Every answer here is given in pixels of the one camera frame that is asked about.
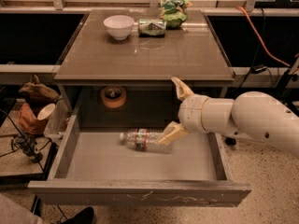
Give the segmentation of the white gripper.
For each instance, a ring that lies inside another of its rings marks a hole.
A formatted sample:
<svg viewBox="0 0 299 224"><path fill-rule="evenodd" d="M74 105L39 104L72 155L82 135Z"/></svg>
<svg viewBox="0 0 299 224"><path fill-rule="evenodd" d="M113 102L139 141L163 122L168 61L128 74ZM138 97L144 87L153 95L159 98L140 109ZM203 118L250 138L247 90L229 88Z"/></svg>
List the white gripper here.
<svg viewBox="0 0 299 224"><path fill-rule="evenodd" d="M206 132L202 122L202 113L208 97L194 94L178 77L171 77L171 80L176 87L177 98L183 101L178 111L180 123L172 121L166 126L163 133L157 139L157 143L160 145L169 145L186 136L189 132Z"/></svg>

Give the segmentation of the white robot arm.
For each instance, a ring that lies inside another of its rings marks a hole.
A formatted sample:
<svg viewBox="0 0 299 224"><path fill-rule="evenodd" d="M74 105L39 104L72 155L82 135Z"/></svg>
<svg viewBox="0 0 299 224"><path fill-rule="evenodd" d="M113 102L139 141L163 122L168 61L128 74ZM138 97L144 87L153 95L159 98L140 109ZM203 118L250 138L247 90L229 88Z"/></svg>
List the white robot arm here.
<svg viewBox="0 0 299 224"><path fill-rule="evenodd" d="M169 123L157 142L167 145L189 133L220 133L226 137L265 142L299 158L299 117L274 97L249 91L235 99L194 93L171 78L181 101L178 121Z"/></svg>

